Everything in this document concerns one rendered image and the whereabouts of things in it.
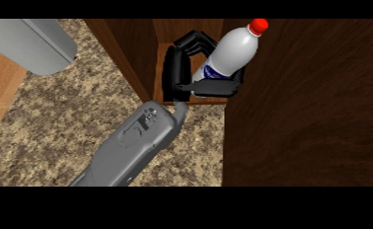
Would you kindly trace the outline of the white bottle with red cap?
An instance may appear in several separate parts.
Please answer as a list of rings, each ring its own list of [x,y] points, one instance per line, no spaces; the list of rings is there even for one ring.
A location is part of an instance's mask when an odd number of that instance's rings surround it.
[[[212,54],[193,73],[192,81],[228,79],[248,64],[258,49],[259,36],[268,29],[265,19],[253,19],[245,28],[231,30],[220,40]]]

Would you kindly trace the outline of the grey rounded appliance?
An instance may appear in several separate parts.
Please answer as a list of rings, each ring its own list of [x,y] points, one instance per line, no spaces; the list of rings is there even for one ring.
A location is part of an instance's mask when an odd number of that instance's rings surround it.
[[[0,19],[0,53],[37,75],[74,62],[77,44],[56,19]]]

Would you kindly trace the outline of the dark brown cabinet door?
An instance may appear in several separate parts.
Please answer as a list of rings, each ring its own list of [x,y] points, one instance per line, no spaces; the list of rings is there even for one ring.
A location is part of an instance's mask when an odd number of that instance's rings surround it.
[[[373,20],[274,20],[224,112],[228,186],[373,186]]]

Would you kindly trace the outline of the brown wooden cabinet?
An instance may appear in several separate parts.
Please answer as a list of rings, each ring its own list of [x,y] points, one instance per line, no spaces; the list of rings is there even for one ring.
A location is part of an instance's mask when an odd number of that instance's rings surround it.
[[[143,102],[164,101],[162,71],[168,47],[192,30],[220,39],[221,19],[84,19]]]

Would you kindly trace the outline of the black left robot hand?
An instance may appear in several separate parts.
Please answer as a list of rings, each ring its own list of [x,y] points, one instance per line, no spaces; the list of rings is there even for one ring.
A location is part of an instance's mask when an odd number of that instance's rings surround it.
[[[197,31],[190,31],[168,47],[162,72],[165,102],[187,102],[190,95],[230,98],[237,93],[245,68],[240,68],[228,78],[202,78],[192,81],[190,57],[200,52],[209,56],[215,48],[215,40],[205,32]]]

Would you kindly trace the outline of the pale wooden panel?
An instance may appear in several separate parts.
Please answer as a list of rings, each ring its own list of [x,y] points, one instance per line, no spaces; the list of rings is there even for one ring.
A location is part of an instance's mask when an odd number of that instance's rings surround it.
[[[0,53],[0,119],[23,81],[26,69]]]

